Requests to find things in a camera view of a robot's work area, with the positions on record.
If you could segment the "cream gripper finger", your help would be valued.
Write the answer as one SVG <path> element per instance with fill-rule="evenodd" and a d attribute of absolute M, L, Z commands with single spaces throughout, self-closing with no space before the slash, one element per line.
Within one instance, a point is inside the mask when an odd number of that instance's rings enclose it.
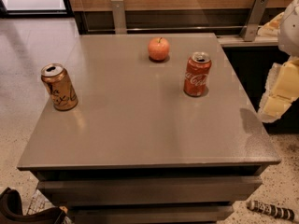
<path fill-rule="evenodd" d="M 265 93 L 259 103 L 258 116 L 263 123 L 273 123 L 280 119 L 291 105 L 288 100 Z"/>

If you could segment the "dark robot base part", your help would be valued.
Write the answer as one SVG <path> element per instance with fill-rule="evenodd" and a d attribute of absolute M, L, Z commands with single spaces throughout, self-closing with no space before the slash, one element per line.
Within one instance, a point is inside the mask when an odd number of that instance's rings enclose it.
<path fill-rule="evenodd" d="M 0 194 L 0 224 L 62 224 L 65 216 L 59 207 L 25 215 L 18 191 L 6 188 Z"/>

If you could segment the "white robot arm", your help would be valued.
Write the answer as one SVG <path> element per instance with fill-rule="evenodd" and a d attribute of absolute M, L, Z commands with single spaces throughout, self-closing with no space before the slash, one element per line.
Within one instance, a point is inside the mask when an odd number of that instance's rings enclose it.
<path fill-rule="evenodd" d="M 278 48 L 289 55 L 284 64 L 273 63 L 265 82 L 258 115 L 263 123 L 280 119 L 299 98 L 299 0 L 292 0 L 276 16 Z"/>

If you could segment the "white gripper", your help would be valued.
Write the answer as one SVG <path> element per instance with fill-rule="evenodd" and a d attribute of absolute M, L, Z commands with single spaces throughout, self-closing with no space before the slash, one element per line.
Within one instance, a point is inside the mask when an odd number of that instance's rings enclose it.
<path fill-rule="evenodd" d="M 258 36 L 277 37 L 283 15 L 283 12 L 279 13 L 275 18 L 262 26 L 258 30 Z M 271 94 L 291 102 L 299 97 L 299 60 L 287 61 L 281 66 L 278 78 L 271 89 Z"/>

